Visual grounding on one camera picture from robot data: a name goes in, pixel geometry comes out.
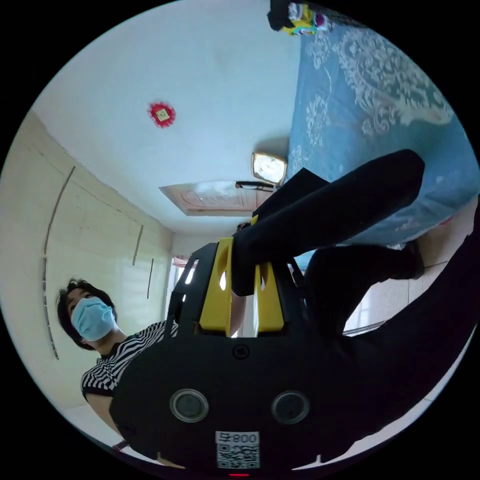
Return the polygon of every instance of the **foot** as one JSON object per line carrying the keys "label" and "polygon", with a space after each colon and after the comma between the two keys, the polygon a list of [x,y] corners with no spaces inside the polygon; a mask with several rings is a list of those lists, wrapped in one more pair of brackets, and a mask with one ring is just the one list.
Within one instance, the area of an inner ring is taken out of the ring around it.
{"label": "foot", "polygon": [[425,273],[424,259],[420,253],[419,244],[416,240],[409,241],[405,245],[405,249],[414,256],[413,273],[410,277],[411,280],[418,280]]}

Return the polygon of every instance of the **sticker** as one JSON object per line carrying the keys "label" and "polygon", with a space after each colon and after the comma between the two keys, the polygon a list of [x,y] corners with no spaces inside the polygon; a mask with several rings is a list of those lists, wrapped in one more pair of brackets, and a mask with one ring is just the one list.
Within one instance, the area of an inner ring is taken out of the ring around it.
{"label": "sticker", "polygon": [[257,431],[216,431],[219,469],[259,469],[260,435]]}
{"label": "sticker", "polygon": [[164,101],[151,103],[148,108],[148,114],[155,122],[155,125],[162,129],[172,125],[176,117],[174,108]]}

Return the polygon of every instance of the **colorful toy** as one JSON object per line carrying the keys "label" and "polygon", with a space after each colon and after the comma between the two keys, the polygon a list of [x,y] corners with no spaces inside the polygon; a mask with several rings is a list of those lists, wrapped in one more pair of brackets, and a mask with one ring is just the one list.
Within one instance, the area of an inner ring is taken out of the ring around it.
{"label": "colorful toy", "polygon": [[293,27],[282,28],[289,35],[315,35],[318,31],[329,32],[332,22],[323,13],[312,11],[305,3],[290,3],[288,19]]}

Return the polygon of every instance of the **black hair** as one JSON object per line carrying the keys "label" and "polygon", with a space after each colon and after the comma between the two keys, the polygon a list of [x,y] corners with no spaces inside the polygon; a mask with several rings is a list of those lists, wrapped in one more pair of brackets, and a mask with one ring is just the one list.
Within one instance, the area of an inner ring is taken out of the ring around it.
{"label": "black hair", "polygon": [[100,290],[94,287],[91,283],[88,283],[81,278],[71,278],[68,281],[68,285],[66,288],[61,288],[58,292],[56,297],[56,312],[58,315],[58,320],[60,322],[60,326],[63,328],[63,331],[81,348],[84,350],[95,350],[92,346],[87,345],[82,342],[82,336],[75,330],[74,326],[72,325],[72,320],[69,314],[69,310],[67,307],[68,303],[68,294],[75,290],[81,289],[84,292],[88,292],[93,297],[99,298],[104,304],[108,305],[113,310],[113,317],[115,318],[115,322],[117,322],[117,311],[115,310],[115,305],[112,302],[112,299],[109,297],[107,293],[103,290]]}

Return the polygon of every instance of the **screw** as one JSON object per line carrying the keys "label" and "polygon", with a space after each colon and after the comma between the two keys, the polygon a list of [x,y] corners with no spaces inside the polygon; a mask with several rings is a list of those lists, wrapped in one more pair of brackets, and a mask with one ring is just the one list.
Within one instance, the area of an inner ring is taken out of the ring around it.
{"label": "screw", "polygon": [[246,359],[250,355],[250,349],[246,345],[235,345],[233,347],[233,356],[237,360]]}

